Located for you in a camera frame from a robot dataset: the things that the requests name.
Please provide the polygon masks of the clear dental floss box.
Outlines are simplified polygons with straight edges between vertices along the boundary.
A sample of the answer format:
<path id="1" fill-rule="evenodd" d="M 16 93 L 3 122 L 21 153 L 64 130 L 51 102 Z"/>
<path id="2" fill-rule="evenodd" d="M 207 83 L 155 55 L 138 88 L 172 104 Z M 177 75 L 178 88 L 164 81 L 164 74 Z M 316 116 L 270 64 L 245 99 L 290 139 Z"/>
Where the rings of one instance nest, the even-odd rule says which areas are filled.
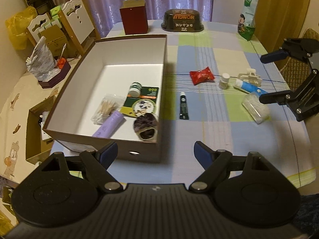
<path id="1" fill-rule="evenodd" d="M 242 106 L 258 125 L 266 121 L 270 116 L 268 106 L 260 103 L 259 96 L 255 92 L 249 93 L 243 98 Z"/>

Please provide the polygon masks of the blue white cream tube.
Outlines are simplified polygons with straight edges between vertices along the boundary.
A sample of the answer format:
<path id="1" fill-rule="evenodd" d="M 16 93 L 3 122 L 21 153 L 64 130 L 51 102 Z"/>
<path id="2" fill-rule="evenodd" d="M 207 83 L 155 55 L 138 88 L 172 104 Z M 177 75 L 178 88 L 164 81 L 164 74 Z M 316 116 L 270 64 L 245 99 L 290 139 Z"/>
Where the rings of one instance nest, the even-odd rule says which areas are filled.
<path id="1" fill-rule="evenodd" d="M 242 81 L 240 79 L 236 79 L 233 87 L 236 89 L 242 90 L 244 92 L 247 92 L 247 93 L 255 92 L 259 95 L 267 94 L 267 92 L 265 90 L 261 89 L 260 87 L 257 87 L 251 83 L 246 82 L 246 81 Z"/>

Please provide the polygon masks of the white plastic clip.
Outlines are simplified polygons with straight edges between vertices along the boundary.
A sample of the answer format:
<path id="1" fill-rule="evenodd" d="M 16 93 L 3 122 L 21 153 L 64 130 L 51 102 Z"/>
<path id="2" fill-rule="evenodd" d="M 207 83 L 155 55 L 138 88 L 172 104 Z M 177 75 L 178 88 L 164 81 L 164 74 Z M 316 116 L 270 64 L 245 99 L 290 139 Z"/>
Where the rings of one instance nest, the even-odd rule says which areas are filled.
<path id="1" fill-rule="evenodd" d="M 240 73 L 237 78 L 257 87 L 261 87 L 262 84 L 261 76 L 256 74 L 256 70 L 252 68 L 248 68 L 246 73 Z"/>

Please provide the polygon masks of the dark green ointment tube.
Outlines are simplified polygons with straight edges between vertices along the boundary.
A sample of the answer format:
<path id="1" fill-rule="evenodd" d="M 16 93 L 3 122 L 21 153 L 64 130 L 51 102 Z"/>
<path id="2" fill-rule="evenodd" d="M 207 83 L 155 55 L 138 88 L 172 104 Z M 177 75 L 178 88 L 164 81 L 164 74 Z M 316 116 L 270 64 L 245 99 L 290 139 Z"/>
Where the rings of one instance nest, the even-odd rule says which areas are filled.
<path id="1" fill-rule="evenodd" d="M 180 102 L 179 118 L 181 120 L 189 120 L 187 98 L 184 92 L 181 92 L 179 102 Z"/>

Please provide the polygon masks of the orange object in tray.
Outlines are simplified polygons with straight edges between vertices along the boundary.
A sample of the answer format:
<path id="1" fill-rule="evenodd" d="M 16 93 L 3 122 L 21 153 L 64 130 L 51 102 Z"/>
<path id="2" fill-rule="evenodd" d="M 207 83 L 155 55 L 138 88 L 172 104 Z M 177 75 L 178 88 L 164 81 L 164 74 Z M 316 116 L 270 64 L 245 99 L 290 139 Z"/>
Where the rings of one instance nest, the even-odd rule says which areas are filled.
<path id="1" fill-rule="evenodd" d="M 59 68 L 60 70 L 63 69 L 65 63 L 67 62 L 67 60 L 64 57 L 61 57 L 58 61 L 57 61 L 57 68 Z"/>

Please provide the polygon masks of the quilted brown chair back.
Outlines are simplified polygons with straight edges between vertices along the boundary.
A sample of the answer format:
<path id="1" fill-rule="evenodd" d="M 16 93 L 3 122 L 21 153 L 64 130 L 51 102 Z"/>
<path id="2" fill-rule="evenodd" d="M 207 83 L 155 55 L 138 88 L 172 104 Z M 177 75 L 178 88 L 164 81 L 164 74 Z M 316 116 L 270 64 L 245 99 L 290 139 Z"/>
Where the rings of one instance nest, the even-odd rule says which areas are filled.
<path id="1" fill-rule="evenodd" d="M 312 53 L 308 63 L 288 57 L 286 64 L 280 70 L 285 81 L 281 88 L 295 91 L 311 74 L 311 69 L 318 69 L 318 49 Z"/>

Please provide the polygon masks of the purple tube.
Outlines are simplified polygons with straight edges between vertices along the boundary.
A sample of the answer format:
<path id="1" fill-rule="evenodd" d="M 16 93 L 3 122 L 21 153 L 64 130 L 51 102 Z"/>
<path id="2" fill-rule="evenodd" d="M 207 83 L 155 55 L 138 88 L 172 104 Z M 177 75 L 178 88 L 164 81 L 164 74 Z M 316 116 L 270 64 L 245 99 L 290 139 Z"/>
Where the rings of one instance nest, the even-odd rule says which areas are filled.
<path id="1" fill-rule="evenodd" d="M 124 115 L 115 110 L 93 134 L 96 138 L 110 138 L 124 121 Z"/>

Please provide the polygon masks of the green white snack bag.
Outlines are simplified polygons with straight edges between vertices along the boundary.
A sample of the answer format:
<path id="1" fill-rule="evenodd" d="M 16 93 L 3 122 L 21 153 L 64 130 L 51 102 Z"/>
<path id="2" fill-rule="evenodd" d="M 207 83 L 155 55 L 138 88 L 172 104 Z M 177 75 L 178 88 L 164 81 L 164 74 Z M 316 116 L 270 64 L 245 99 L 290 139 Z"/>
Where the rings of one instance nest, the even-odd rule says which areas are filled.
<path id="1" fill-rule="evenodd" d="M 258 0 L 244 0 L 239 16 L 237 31 L 245 40 L 250 41 L 255 32 L 255 14 Z"/>

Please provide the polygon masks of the small white pill bottle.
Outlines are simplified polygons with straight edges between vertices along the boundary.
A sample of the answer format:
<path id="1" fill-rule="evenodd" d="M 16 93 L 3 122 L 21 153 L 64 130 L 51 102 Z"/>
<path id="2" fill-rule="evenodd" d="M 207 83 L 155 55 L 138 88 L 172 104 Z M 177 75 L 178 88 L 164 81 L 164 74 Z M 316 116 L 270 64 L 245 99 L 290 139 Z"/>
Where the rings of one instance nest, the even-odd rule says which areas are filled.
<path id="1" fill-rule="evenodd" d="M 230 75 L 228 73 L 223 73 L 220 77 L 219 88 L 225 90 L 228 88 Z"/>

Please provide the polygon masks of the cotton swab bag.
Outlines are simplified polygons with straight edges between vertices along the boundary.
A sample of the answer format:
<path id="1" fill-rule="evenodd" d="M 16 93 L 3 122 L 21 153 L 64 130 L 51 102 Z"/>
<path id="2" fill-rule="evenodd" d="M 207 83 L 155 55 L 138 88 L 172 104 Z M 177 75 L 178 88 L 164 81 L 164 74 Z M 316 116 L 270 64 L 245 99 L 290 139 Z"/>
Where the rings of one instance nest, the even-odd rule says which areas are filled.
<path id="1" fill-rule="evenodd" d="M 95 125 L 102 125 L 114 111 L 119 111 L 123 106 L 125 98 L 115 94 L 106 94 L 95 110 L 91 121 Z"/>

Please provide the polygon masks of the small open cardboard box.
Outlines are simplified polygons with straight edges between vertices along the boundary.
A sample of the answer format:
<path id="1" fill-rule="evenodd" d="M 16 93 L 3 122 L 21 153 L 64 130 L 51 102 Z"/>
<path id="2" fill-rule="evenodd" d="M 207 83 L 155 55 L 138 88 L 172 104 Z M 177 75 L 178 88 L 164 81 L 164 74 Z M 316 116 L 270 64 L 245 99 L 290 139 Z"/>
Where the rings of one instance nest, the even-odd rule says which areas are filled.
<path id="1" fill-rule="evenodd" d="M 49 112 L 56 100 L 56 96 L 46 98 L 29 109 L 27 119 L 25 160 L 33 165 L 43 162 L 49 155 L 53 146 L 53 139 L 42 139 L 42 127 L 40 116 L 43 112 Z"/>

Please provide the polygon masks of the checkered tablecloth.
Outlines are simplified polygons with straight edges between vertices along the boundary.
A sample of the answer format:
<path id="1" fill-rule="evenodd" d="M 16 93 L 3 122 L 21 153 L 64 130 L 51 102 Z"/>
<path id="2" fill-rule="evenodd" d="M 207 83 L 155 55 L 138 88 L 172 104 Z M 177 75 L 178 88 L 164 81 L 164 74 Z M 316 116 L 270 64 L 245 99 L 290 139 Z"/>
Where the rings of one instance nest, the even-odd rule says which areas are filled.
<path id="1" fill-rule="evenodd" d="M 238 74 L 253 68 L 268 92 L 283 90 L 285 84 L 274 64 L 262 64 L 265 53 L 254 38 L 248 42 L 235 25 L 205 22 L 197 33 L 174 33 L 161 28 L 160 21 L 149 22 L 148 35 L 166 35 L 166 64 L 163 87 L 156 101 L 156 118 L 161 128 L 160 161 L 140 162 L 119 157 L 110 173 L 124 183 L 190 184 L 202 173 L 193 147 L 201 141 L 212 149 L 226 149 L 235 155 L 261 153 L 296 187 L 316 179 L 310 140 L 303 122 L 298 122 L 285 106 L 269 105 L 270 118 L 256 124 L 242 106 L 245 94 L 233 88 Z M 106 38 L 123 37 L 117 23 Z M 196 86 L 190 71 L 209 67 L 215 80 Z M 219 80 L 230 75 L 230 86 L 222 90 Z M 189 120 L 179 118 L 180 94 L 187 98 Z"/>

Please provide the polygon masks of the large brown cardboard box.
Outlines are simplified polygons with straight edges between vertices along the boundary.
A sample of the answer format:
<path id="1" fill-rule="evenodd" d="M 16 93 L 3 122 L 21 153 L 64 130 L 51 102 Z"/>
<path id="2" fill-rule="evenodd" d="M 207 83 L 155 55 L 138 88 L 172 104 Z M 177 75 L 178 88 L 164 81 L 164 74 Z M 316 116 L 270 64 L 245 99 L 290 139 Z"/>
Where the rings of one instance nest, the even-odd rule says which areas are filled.
<path id="1" fill-rule="evenodd" d="M 98 126 L 91 118 L 105 96 L 125 98 L 134 82 L 162 89 L 166 41 L 166 35 L 137 35 L 93 43 L 62 87 L 44 131 L 72 151 L 101 149 L 116 142 L 122 160 L 159 162 L 160 127 L 150 140 L 142 140 L 134 131 L 134 118 L 125 117 L 109 138 L 97 138 Z"/>

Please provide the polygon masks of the green printed card package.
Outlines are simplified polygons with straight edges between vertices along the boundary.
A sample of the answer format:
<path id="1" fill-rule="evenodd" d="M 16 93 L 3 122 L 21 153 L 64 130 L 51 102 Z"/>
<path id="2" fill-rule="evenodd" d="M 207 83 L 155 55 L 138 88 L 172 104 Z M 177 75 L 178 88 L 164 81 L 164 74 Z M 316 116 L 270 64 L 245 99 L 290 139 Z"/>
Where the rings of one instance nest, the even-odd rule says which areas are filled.
<path id="1" fill-rule="evenodd" d="M 158 87 L 142 86 L 139 97 L 135 98 L 130 94 L 127 95 L 120 112 L 125 116 L 132 118 L 143 116 L 146 113 L 156 113 L 158 92 Z"/>

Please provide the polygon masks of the green lidded small jar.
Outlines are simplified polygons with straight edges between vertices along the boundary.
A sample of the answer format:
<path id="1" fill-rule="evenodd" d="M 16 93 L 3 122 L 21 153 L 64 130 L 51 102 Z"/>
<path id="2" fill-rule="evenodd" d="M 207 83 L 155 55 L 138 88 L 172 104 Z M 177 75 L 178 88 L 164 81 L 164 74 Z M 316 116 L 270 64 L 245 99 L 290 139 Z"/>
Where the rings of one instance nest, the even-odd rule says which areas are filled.
<path id="1" fill-rule="evenodd" d="M 138 98 L 141 94 L 142 85 L 139 82 L 133 82 L 130 85 L 128 95 L 133 98 Z"/>

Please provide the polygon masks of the red snack packet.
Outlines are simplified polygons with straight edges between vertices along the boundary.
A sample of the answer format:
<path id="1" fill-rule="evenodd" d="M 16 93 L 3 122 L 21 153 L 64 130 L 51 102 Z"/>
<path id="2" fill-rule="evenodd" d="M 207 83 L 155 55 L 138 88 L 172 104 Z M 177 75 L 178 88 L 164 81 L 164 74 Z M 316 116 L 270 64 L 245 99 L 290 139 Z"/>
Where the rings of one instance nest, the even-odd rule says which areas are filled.
<path id="1" fill-rule="evenodd" d="M 213 73 L 211 72 L 208 66 L 204 68 L 203 70 L 190 71 L 189 74 L 194 86 L 201 83 L 211 82 L 215 80 L 215 76 L 213 75 Z"/>

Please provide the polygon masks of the dark red tray box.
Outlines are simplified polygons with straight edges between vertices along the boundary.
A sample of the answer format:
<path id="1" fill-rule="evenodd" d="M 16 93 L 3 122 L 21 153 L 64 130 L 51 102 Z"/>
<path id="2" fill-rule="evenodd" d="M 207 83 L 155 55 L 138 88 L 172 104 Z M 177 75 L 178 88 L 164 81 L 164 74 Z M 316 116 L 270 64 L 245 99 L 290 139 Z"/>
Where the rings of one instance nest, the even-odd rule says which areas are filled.
<path id="1" fill-rule="evenodd" d="M 67 76 L 68 72 L 70 71 L 71 66 L 68 61 L 65 61 L 63 64 L 63 67 L 61 68 L 61 71 L 57 73 L 55 76 L 53 76 L 50 80 L 48 81 L 38 81 L 40 86 L 45 89 L 45 88 L 53 88 L 55 85 L 60 83 L 62 80 L 65 79 Z"/>

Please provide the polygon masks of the black plastic food container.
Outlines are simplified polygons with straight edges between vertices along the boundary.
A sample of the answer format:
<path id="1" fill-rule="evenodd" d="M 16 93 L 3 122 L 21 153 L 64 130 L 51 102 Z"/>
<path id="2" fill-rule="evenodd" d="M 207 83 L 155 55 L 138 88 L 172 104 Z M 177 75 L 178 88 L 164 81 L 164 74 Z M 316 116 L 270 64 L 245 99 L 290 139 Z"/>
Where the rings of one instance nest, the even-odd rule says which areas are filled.
<path id="1" fill-rule="evenodd" d="M 169 32 L 201 32 L 200 13 L 194 9 L 170 9 L 164 14 L 161 28 Z"/>

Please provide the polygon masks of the crumpled white plastic bag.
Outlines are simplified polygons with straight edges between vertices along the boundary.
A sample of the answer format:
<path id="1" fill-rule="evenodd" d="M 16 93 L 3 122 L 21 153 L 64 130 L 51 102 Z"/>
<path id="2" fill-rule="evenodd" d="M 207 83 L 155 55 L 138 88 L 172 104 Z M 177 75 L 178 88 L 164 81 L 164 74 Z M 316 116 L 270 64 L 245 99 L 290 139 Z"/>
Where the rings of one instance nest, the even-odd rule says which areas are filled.
<path id="1" fill-rule="evenodd" d="M 27 58 L 26 65 L 28 72 L 38 81 L 44 81 L 55 68 L 55 59 L 46 44 L 46 37 L 40 38 L 31 56 Z"/>

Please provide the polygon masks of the brown cardboard box on chair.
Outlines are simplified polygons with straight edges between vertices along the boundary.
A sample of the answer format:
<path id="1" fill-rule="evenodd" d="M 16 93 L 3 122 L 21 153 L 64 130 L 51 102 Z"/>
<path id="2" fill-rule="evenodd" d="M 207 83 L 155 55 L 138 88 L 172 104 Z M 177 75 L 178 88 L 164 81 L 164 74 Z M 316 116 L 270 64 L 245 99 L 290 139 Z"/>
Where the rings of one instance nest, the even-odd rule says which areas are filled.
<path id="1" fill-rule="evenodd" d="M 57 25 L 43 30 L 40 35 L 46 38 L 45 43 L 54 57 L 59 57 L 64 45 L 68 43 L 64 32 Z"/>

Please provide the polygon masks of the white wooden chair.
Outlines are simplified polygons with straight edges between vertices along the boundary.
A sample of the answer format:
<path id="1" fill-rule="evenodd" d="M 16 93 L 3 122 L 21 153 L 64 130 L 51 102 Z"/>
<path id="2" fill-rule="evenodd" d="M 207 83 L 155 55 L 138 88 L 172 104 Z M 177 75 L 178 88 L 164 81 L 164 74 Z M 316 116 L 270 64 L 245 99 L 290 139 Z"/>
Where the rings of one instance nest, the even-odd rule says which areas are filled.
<path id="1" fill-rule="evenodd" d="M 70 0 L 61 6 L 59 20 L 80 55 L 85 54 L 85 41 L 95 33 L 95 27 L 82 0 Z"/>
<path id="2" fill-rule="evenodd" d="M 39 30 L 44 24 L 50 22 L 50 16 L 48 13 L 36 16 L 26 28 L 27 37 L 33 46 L 36 46 L 40 40 Z"/>

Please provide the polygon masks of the dark red paper bag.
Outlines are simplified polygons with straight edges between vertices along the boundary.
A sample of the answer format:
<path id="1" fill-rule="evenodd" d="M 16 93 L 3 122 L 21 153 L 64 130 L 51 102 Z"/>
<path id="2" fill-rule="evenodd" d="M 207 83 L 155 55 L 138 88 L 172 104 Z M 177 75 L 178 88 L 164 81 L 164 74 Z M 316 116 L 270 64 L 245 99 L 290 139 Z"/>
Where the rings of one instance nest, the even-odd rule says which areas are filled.
<path id="1" fill-rule="evenodd" d="M 148 32 L 145 0 L 123 1 L 120 13 L 126 35 L 146 34 Z"/>

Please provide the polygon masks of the yellow plastic bag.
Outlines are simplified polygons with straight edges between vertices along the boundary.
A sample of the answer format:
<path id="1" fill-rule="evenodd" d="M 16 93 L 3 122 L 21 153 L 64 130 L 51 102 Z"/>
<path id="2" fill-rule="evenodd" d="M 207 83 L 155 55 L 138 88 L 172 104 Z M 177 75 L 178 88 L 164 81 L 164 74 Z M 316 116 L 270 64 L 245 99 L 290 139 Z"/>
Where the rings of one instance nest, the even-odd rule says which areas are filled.
<path id="1" fill-rule="evenodd" d="M 9 40 L 15 50 L 27 48 L 26 29 L 37 15 L 37 10 L 34 7 L 27 7 L 5 21 Z"/>

